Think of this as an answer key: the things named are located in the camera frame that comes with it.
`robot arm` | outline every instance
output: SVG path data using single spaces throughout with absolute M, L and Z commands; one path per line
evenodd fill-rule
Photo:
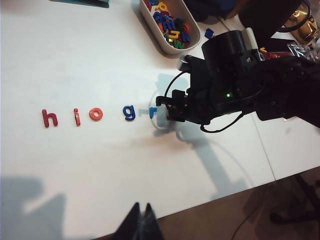
M 157 106 L 166 105 L 168 120 L 196 123 L 210 133 L 204 125 L 214 118 L 242 112 L 230 127 L 256 111 L 263 121 L 297 116 L 320 128 L 320 65 L 298 57 L 260 61 L 237 30 L 207 41 L 202 51 L 205 60 L 187 55 L 180 67 L 190 74 L 190 88 L 156 98 Z

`white table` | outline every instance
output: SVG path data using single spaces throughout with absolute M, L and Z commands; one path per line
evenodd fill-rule
M 154 41 L 137 0 L 109 9 L 1 1 L 3 239 L 92 239 L 114 232 L 135 202 L 162 217 L 275 180 L 251 115 L 219 134 L 168 126 L 163 108 L 150 120 L 155 97 L 179 73 Z M 201 45 L 190 54 L 202 58 Z M 133 122 L 125 105 L 134 105 Z M 98 122 L 93 107 L 103 111 Z M 42 109 L 56 113 L 57 127 L 44 127 Z

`white plastic bin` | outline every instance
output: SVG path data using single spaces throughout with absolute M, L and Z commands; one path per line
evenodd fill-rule
M 144 0 L 140 0 L 140 11 L 151 28 L 155 38 L 159 42 L 163 51 L 170 55 L 182 54 L 183 52 L 189 51 L 196 47 L 201 40 L 200 29 L 189 12 L 187 6 L 185 5 L 183 0 L 161 0 L 167 6 L 167 11 L 173 16 L 174 19 L 183 19 L 184 23 L 189 26 L 189 37 L 190 43 L 188 48 L 185 49 L 177 49 L 171 46 L 167 40 L 164 38 L 163 33 L 158 27 L 156 21 L 153 18 L 154 14 L 154 6 L 152 7 L 152 11 L 150 12 L 148 7 L 146 6 Z

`orange letter o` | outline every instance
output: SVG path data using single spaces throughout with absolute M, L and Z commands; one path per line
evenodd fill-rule
M 89 116 L 94 121 L 99 121 L 100 119 L 102 119 L 103 115 L 104 115 L 104 113 L 98 107 L 94 107 L 89 111 Z

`red object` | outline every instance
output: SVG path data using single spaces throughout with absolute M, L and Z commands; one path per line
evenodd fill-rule
M 270 60 L 270 59 L 277 59 L 285 56 L 293 56 L 291 52 L 264 52 L 263 53 L 264 59 L 265 60 Z
M 161 22 L 159 22 L 159 23 L 157 23 L 157 24 L 158 24 L 158 26 L 159 26 L 159 28 L 160 28 L 161 32 L 163 33 L 163 32 L 164 32 L 164 27 L 162 26 L 162 23 L 161 23 Z
M 103 115 L 104 115 L 104 113 L 103 113 L 102 110 L 101 110 L 100 108 L 98 108 L 98 107 L 94 107 L 94 108 L 92 108 L 92 109 L 89 111 L 89 116 L 90 116 L 90 118 L 91 118 L 92 120 L 94 120 L 94 121 L 99 121 L 100 119 L 102 119 Z
M 55 127 L 58 126 L 58 119 L 57 119 L 57 116 L 54 113 L 47 113 L 46 109 L 42 109 L 42 116 L 43 116 L 44 126 L 46 128 L 49 127 L 49 118 L 52 119 L 53 125 Z
M 189 30 L 190 30 L 189 26 L 188 26 L 187 24 L 183 24 L 182 27 L 183 27 L 184 33 L 185 33 L 185 34 L 188 34 L 188 33 L 189 33 Z
M 170 13 L 169 13 L 168 11 L 161 11 L 161 14 L 162 14 L 162 15 L 170 16 Z
M 73 109 L 73 112 L 74 112 L 74 119 L 75 119 L 75 124 L 77 126 L 80 126 L 80 116 L 79 116 L 79 113 L 78 113 L 78 108 L 75 108 Z
M 146 7 L 149 9 L 149 12 L 151 12 L 152 6 L 151 6 L 151 4 L 148 3 L 148 0 L 144 0 L 144 3 L 146 5 Z

